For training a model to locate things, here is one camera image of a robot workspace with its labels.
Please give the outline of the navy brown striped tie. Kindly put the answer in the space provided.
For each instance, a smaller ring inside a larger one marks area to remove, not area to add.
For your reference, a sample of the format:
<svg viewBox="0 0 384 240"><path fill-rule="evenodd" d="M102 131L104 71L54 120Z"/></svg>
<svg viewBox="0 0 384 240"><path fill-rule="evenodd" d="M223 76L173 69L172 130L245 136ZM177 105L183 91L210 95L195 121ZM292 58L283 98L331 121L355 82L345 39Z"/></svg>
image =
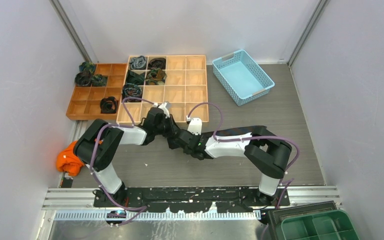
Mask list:
<svg viewBox="0 0 384 240"><path fill-rule="evenodd" d="M253 125L253 126L243 126L243 127L235 127L235 128L228 128L223 130L218 130L215 135L226 137L226 136L238 136L238 135L244 135L247 133L251 134L258 134L262 135L267 130L267 127L264 125Z"/></svg>

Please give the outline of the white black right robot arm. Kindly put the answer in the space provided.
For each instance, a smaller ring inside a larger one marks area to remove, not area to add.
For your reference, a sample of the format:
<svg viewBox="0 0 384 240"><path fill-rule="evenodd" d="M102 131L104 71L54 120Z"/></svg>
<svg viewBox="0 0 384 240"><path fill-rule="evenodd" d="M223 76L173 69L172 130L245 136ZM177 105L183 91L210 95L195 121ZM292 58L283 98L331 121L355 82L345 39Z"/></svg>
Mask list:
<svg viewBox="0 0 384 240"><path fill-rule="evenodd" d="M292 146L266 126L248 126L213 132L191 133L178 129L167 137L170 149L182 149L198 160L240 157L261 172L257 198L263 205L277 199L277 188L287 170Z"/></svg>

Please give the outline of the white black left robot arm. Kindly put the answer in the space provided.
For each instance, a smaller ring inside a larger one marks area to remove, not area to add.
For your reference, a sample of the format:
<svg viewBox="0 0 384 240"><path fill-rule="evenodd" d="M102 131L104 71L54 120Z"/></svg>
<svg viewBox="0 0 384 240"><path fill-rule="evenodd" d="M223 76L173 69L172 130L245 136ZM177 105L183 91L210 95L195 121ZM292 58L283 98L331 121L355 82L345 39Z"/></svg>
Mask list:
<svg viewBox="0 0 384 240"><path fill-rule="evenodd" d="M90 170L106 191L106 200L113 206L121 206L126 200L125 183L118 177L112 160L120 145L146 146L156 136L171 138L180 130L172 115L152 107L147 116L134 126L109 124L96 119L84 132L73 148L73 153Z"/></svg>

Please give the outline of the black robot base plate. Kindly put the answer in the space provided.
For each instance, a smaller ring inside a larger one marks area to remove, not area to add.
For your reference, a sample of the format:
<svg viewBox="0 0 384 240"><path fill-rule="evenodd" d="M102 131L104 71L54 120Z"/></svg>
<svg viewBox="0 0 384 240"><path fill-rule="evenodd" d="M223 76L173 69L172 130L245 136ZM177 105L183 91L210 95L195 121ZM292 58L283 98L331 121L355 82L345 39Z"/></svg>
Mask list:
<svg viewBox="0 0 384 240"><path fill-rule="evenodd" d="M283 188L266 197L251 186L129 187L113 199L126 208L144 208L148 213L207 213L211 208L223 214L250 213L290 205Z"/></svg>

